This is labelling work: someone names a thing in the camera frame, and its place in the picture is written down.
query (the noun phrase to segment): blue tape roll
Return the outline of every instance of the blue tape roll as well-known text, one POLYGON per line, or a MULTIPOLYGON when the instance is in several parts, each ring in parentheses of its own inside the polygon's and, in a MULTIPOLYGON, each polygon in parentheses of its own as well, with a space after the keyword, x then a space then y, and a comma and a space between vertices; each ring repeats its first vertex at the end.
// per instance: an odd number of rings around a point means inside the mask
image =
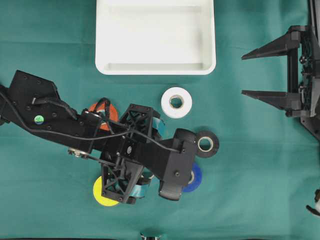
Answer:
POLYGON ((183 188, 183 192, 184 193, 190 193, 193 192, 194 190, 196 190, 199 185, 201 184, 202 181, 202 171, 200 169, 200 167, 198 166, 198 164, 196 164, 195 162, 193 163, 192 166, 192 172, 194 174, 194 179, 191 183, 188 184, 188 186, 183 188))

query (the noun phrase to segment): screw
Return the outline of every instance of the screw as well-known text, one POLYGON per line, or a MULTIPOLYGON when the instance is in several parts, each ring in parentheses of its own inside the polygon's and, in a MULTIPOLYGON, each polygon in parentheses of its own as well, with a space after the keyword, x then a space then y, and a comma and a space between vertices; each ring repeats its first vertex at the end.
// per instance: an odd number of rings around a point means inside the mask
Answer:
POLYGON ((306 56, 301 56, 299 61, 300 61, 301 64, 305 64, 307 62, 306 56))
POLYGON ((129 147, 127 148, 127 150, 126 150, 126 153, 127 153, 127 154, 130 154, 131 152, 132 152, 132 147, 129 146, 129 147))

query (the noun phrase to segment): tape roll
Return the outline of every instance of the tape roll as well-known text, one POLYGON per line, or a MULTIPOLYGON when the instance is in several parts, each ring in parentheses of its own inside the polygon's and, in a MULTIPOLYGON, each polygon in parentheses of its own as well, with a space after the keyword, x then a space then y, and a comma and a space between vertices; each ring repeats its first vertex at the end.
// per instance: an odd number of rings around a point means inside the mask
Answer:
POLYGON ((105 207, 112 207, 112 206, 115 206, 119 203, 118 201, 101 196, 101 193, 102 193, 102 177, 100 176, 97 178, 97 180, 95 181, 95 183, 93 185, 93 196, 94 196, 95 200, 99 204, 101 204, 102 206, 105 206, 105 207))
POLYGON ((190 93, 181 87, 172 87, 164 92, 161 98, 162 111, 170 118, 181 119, 187 115, 192 108, 192 98, 190 93), (174 107, 173 99, 180 99, 181 106, 174 107))
POLYGON ((196 190, 202 181, 202 171, 195 162, 192 165, 191 177, 188 185, 182 189, 184 193, 190 193, 196 190))
MULTIPOLYGON (((91 105, 91 106, 89 107, 89 109, 88 109, 89 112, 92 112, 92 111, 95 109, 96 105, 97 105, 97 102, 96 102, 95 104, 91 105)), ((97 108, 96 111, 97 111, 98 113, 101 112, 101 113, 103 113, 103 114, 106 114, 106 113, 105 113, 105 103, 101 104, 101 105, 97 108)), ((110 104, 109 112, 110 112, 110 113, 109 113, 109 114, 110 114, 109 118, 110 118, 112 121, 118 122, 118 120, 119 120, 118 111, 117 111, 117 109, 116 109, 112 104, 110 104)), ((107 125, 105 122, 101 123, 100 129, 109 131, 109 127, 108 127, 108 125, 107 125)))
POLYGON ((196 155, 200 158, 210 158, 215 155, 219 150, 219 139, 211 131, 200 131, 196 134, 196 155), (207 140, 209 142, 208 148, 201 147, 201 141, 207 140))

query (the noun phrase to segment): white tape roll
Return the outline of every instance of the white tape roll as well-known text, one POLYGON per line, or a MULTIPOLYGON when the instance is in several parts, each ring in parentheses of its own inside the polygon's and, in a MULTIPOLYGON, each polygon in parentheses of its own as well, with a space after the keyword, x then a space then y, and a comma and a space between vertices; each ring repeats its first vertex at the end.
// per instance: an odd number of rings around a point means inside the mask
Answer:
POLYGON ((192 108, 192 98, 190 93, 181 87, 169 88, 162 95, 161 107, 163 112, 170 118, 180 119, 187 115, 192 108), (178 98, 182 105, 178 108, 171 104, 171 100, 178 98))

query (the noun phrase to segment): green sticker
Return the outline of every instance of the green sticker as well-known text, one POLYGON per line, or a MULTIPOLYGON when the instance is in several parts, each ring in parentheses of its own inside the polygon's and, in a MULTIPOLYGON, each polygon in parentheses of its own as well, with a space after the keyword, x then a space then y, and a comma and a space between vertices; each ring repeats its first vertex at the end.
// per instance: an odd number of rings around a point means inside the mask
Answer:
POLYGON ((41 115, 35 116, 34 117, 34 122, 38 125, 43 124, 45 121, 44 117, 41 115))

